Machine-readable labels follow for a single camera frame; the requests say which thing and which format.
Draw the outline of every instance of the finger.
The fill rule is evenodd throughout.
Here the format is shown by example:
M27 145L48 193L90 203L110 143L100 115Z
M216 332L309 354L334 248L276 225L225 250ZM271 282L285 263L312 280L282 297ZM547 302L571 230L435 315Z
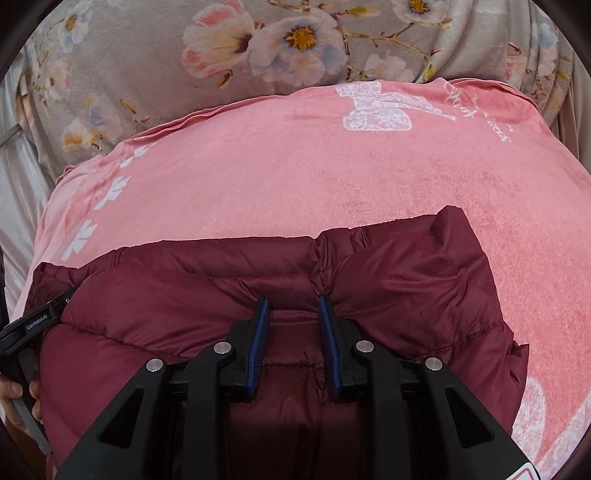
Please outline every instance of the finger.
M0 382L0 405L6 413L7 419L16 428L27 431L25 424L23 423L21 416L18 414L17 409L14 407L12 400L20 398L22 396L22 387L15 382L2 381Z
M41 402L39 400L37 400L33 405L32 414L35 420L40 421L41 424L43 424L43 420L41 418Z
M0 399L10 398L12 400L22 396L22 386L17 382L0 375Z
M31 380L31 383L29 384L29 392L31 393L31 396L33 398L35 398L36 400L39 399L39 391L41 390L41 382L39 381L39 376L36 375L33 380Z

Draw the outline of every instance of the maroon puffer jacket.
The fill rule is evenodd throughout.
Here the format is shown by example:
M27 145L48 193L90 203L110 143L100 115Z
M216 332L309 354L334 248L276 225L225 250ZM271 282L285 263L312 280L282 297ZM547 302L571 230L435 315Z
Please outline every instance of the maroon puffer jacket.
M274 308L261 383L252 403L230 410L235 480L359 478L363 415L327 389L323 294L400 357L448 363L507 431L525 387L528 346L504 323L487 257L455 207L317 239L165 241L78 269L43 264L28 307L71 286L41 350L58 464L144 362L196 356L250 318L261 296Z

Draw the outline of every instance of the pink towel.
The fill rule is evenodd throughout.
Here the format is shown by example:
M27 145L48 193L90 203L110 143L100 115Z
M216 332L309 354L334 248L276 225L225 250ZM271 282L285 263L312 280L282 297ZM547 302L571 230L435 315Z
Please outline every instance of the pink towel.
M314 87L153 128L63 177L34 266L162 239L316 236L445 205L465 211L505 320L531 344L514 437L549 479L591 421L591 177L509 86Z

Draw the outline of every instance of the floral pillow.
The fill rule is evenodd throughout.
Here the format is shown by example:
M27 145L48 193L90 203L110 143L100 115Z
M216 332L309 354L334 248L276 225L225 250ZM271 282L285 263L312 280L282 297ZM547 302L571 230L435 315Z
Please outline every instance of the floral pillow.
M193 111L354 80L501 80L550 124L573 59L527 0L64 0L25 53L17 114L54 178Z

